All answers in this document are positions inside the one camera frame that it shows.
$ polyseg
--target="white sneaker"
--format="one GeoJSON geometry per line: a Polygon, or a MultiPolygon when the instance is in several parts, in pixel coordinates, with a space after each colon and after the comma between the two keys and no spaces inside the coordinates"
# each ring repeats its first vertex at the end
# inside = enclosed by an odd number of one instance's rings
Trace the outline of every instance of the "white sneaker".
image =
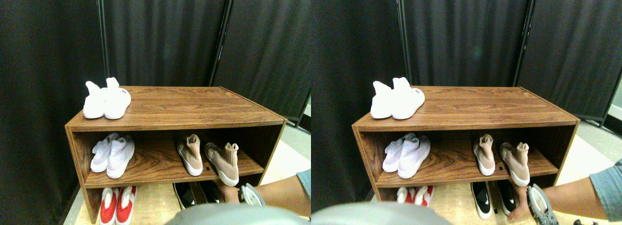
{"type": "Polygon", "coordinates": [[[108,166],[108,159],[110,158],[110,150],[112,149],[112,141],[119,139],[117,133],[112,133],[104,140],[98,141],[95,147],[93,147],[93,160],[91,160],[91,171],[104,172],[108,166]]]}
{"type": "Polygon", "coordinates": [[[82,114],[87,119],[101,118],[104,116],[104,105],[106,103],[107,89],[100,88],[91,81],[86,82],[88,96],[84,100],[82,114]]]}
{"type": "Polygon", "coordinates": [[[116,179],[123,175],[127,163],[134,155],[134,141],[130,136],[124,136],[112,141],[110,159],[106,168],[108,177],[116,179]]]}
{"type": "Polygon", "coordinates": [[[414,176],[428,154],[430,154],[430,141],[426,136],[415,138],[414,141],[405,140],[397,166],[397,175],[402,179],[414,176]]]}
{"type": "Polygon", "coordinates": [[[375,119],[384,119],[391,116],[391,105],[394,101],[393,91],[387,85],[379,81],[374,82],[376,95],[371,99],[371,117],[375,119]]]}
{"type": "Polygon", "coordinates": [[[129,92],[126,89],[119,87],[116,78],[107,78],[106,82],[108,88],[104,115],[111,120],[122,118],[125,115],[125,110],[132,102],[132,97],[129,96],[129,92]]]}
{"type": "Polygon", "coordinates": [[[396,120],[408,119],[417,112],[426,100],[424,93],[411,88],[406,78],[393,78],[393,110],[391,114],[396,120]]]}
{"type": "Polygon", "coordinates": [[[414,141],[415,134],[410,133],[406,134],[400,139],[392,141],[385,149],[384,153],[387,154],[387,157],[384,158],[382,162],[382,169],[385,172],[395,172],[397,171],[397,166],[399,165],[399,157],[402,156],[402,145],[405,140],[414,141]]]}

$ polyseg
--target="dark fabric panel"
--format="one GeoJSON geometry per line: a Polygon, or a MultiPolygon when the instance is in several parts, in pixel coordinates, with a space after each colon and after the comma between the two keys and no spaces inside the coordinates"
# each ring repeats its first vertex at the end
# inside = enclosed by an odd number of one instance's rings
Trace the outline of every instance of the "dark fabric panel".
{"type": "Polygon", "coordinates": [[[311,0],[234,0],[214,79],[292,121],[305,106],[311,0]]]}
{"type": "Polygon", "coordinates": [[[369,112],[373,81],[406,75],[396,0],[313,0],[311,209],[362,201],[371,190],[351,125],[369,112]]]}
{"type": "Polygon", "coordinates": [[[622,69],[622,0],[536,0],[518,86],[604,118],[622,69]]]}
{"type": "Polygon", "coordinates": [[[412,85],[511,87],[527,0],[404,0],[412,85]]]}
{"type": "Polygon", "coordinates": [[[58,222],[78,185],[65,123],[104,82],[96,0],[0,0],[0,223],[58,222]]]}
{"type": "Polygon", "coordinates": [[[225,0],[104,0],[111,76],[121,85],[206,87],[225,0]]]}

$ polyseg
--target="hand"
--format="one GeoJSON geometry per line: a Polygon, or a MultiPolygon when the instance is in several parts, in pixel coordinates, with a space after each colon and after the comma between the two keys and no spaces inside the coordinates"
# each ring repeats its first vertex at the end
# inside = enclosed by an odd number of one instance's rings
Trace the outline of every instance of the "hand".
{"type": "Polygon", "coordinates": [[[514,211],[509,214],[509,221],[513,222],[526,214],[531,214],[531,212],[529,212],[529,205],[527,205],[527,187],[520,187],[512,180],[510,182],[514,185],[515,193],[518,195],[518,204],[514,211]]]}

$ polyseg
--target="wooden shelf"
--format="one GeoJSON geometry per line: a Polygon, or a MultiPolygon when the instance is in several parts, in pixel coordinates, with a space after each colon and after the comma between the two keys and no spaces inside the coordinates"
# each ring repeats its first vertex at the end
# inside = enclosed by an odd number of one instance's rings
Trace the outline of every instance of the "wooden shelf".
{"type": "MultiPolygon", "coordinates": [[[[507,166],[498,153],[499,143],[493,147],[496,169],[491,176],[484,176],[478,169],[472,143],[473,141],[467,139],[433,140],[431,141],[429,156],[412,178],[402,179],[397,175],[397,172],[382,172],[376,181],[376,187],[418,187],[510,178],[507,166]]],[[[528,155],[527,165],[529,165],[530,176],[556,174],[558,172],[558,169],[538,149],[529,149],[528,155]]]]}
{"type": "MultiPolygon", "coordinates": [[[[176,183],[186,181],[216,180],[218,174],[209,163],[201,148],[203,172],[191,176],[177,153],[173,140],[137,140],[134,156],[127,164],[123,176],[109,178],[106,171],[89,173],[86,188],[126,187],[152,183],[176,183]]],[[[238,169],[240,176],[264,172],[264,168],[252,160],[242,150],[238,150],[238,169]]]]}

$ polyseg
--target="gray sleeve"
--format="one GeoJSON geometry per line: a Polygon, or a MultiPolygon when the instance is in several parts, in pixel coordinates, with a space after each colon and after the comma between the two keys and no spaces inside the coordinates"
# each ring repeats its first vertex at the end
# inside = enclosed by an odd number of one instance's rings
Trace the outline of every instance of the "gray sleeve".
{"type": "Polygon", "coordinates": [[[311,169],[296,174],[298,175],[298,180],[302,183],[302,187],[305,188],[309,200],[311,200],[311,169]]]}
{"type": "Polygon", "coordinates": [[[622,160],[613,167],[589,176],[602,203],[607,219],[622,221],[622,160]]]}

